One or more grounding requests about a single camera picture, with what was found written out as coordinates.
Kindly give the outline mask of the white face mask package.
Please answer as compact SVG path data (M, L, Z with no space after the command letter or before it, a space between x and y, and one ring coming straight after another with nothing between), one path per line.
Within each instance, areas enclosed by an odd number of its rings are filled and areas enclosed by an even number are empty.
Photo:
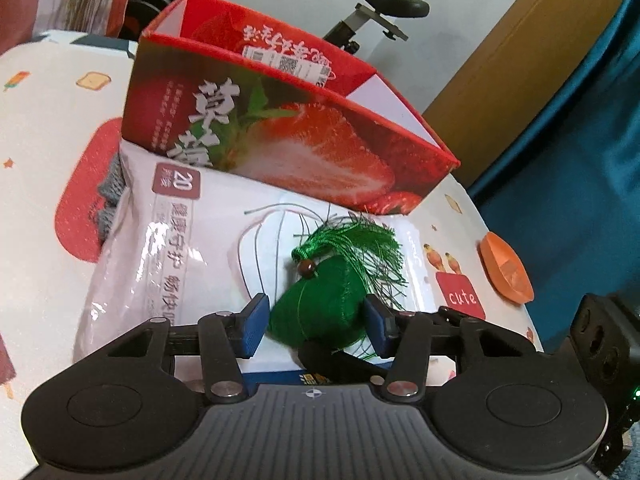
M238 312L296 281L292 250L331 203L215 170L174 164L129 142L119 148L120 196L93 272L76 338L80 360L148 318L190 325Z

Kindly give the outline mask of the teal curtain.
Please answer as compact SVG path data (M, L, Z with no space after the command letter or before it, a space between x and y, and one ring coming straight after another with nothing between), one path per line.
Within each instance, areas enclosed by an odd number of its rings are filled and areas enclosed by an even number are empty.
M587 292L639 291L639 0L469 193L526 267L544 348Z

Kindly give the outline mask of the red strawberry cardboard box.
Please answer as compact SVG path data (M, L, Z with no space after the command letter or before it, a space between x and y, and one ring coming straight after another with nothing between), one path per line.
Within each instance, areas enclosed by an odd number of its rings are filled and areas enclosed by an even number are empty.
M408 214L459 165L376 68L226 0L176 0L142 32L122 136L370 214Z

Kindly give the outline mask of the patterned white tablecloth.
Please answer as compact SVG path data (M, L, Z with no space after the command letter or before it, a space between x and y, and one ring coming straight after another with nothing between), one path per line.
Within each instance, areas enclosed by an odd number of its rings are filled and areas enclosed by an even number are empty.
M1 58L1 474L36 464L22 430L27 397L76 362L102 246L98 186L119 153L131 48L70 34Z

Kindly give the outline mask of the wooden door frame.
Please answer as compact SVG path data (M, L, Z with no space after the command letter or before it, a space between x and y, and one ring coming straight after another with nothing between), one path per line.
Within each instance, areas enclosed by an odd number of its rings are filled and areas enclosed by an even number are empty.
M623 0L515 0L424 116L473 184L574 72Z

